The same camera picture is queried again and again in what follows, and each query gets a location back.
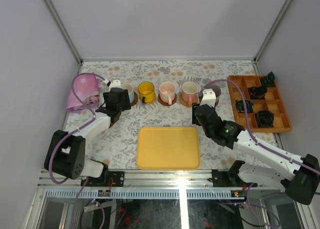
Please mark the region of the white mug pink handle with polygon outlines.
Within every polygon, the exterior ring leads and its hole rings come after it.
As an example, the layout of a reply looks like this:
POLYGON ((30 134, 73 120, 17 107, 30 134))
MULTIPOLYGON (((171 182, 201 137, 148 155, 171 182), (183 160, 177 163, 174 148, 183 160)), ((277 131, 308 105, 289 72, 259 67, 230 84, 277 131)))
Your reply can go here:
POLYGON ((192 105, 193 100, 197 97, 198 86, 192 82, 187 81, 182 85, 182 99, 188 105, 192 105))

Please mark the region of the pink ceramic mug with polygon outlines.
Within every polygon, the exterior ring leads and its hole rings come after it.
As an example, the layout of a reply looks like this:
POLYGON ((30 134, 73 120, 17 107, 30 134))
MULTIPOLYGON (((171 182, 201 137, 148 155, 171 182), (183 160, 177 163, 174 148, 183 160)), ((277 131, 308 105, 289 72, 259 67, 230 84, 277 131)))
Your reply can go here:
POLYGON ((176 97, 176 86, 172 82, 163 82, 159 86, 159 95, 164 103, 171 106, 176 97))

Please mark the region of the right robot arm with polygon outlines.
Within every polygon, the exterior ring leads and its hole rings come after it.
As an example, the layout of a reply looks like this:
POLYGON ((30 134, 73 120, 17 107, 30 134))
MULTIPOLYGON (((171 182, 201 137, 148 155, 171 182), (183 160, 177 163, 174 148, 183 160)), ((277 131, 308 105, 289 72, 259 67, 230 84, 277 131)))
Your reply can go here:
POLYGON ((192 123, 201 126, 205 136, 217 145, 248 154, 268 166, 255 167, 244 161, 235 161, 228 171, 231 185, 267 185, 285 192, 300 204, 311 204, 320 184, 320 164, 315 156, 300 156, 268 143, 262 144, 243 126, 222 120, 215 108, 207 104, 192 105, 192 123))

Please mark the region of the yellow glass cup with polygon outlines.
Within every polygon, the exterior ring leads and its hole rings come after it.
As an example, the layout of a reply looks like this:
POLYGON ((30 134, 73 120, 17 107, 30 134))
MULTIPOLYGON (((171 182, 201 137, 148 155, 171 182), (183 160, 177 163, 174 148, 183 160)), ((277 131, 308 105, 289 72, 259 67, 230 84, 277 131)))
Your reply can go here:
POLYGON ((140 95, 149 95, 149 94, 156 94, 155 93, 155 86, 153 83, 149 81, 142 82, 138 86, 138 93, 140 95))

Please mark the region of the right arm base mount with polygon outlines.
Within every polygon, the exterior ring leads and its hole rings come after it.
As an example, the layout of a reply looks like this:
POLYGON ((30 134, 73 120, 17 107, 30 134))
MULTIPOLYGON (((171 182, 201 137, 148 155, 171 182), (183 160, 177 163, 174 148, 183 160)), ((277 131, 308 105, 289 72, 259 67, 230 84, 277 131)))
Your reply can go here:
POLYGON ((253 173, 259 166, 254 166, 243 160, 235 160, 228 170, 211 170, 211 177, 208 178, 216 188, 229 188, 229 187, 244 187, 249 186, 252 183, 248 179, 245 179, 245 175, 253 173))

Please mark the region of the white mug blue handle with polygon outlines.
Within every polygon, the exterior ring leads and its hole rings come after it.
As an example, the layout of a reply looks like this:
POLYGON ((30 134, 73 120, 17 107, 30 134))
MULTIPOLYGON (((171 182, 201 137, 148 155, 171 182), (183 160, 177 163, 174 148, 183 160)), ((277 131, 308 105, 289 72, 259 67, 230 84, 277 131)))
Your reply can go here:
POLYGON ((122 83, 121 88, 127 90, 129 101, 132 103, 134 101, 134 88, 130 83, 122 83))

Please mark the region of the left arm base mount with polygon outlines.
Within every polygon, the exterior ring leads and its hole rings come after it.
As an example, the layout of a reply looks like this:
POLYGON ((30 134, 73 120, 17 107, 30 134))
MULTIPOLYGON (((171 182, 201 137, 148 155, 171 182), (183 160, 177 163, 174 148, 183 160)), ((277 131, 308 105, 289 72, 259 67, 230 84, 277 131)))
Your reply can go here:
POLYGON ((124 171, 109 170, 108 165, 104 165, 100 177, 89 177, 86 187, 123 187, 125 181, 124 171))

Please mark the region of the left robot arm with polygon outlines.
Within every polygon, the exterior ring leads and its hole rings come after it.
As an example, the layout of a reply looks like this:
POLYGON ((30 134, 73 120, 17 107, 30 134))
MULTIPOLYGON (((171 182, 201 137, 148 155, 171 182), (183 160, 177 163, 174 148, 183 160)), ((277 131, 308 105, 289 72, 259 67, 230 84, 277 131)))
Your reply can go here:
POLYGON ((103 94, 104 104, 93 118, 79 128, 67 132, 54 132, 44 161, 51 180, 63 184, 79 177, 92 178, 98 186, 105 186, 110 179, 108 165, 94 159, 86 159, 86 148, 98 134, 112 127, 123 111, 131 109, 128 90, 113 87, 103 94))

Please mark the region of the purple glass cup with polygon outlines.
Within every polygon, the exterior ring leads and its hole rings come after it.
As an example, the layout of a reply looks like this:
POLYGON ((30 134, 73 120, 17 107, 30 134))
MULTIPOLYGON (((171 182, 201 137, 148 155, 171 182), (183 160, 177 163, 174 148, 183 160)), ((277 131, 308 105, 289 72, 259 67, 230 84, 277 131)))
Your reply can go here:
POLYGON ((215 97, 217 100, 219 99, 219 97, 222 93, 221 88, 216 84, 205 85, 204 88, 205 89, 212 89, 213 92, 215 93, 215 97))

